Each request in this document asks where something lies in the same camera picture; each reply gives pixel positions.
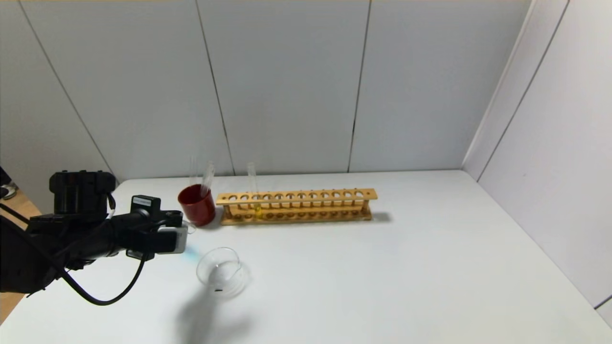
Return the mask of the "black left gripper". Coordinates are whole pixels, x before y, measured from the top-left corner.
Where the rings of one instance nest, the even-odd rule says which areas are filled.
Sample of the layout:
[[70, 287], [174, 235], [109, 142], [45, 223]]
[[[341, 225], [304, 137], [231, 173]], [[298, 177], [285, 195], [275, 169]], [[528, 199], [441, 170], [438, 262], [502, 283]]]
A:
[[161, 226], [183, 227], [183, 213], [178, 210], [162, 210], [161, 200], [137, 194], [131, 198], [128, 214], [113, 218], [113, 242], [125, 251], [125, 255], [137, 260], [149, 261], [155, 257], [153, 236]]

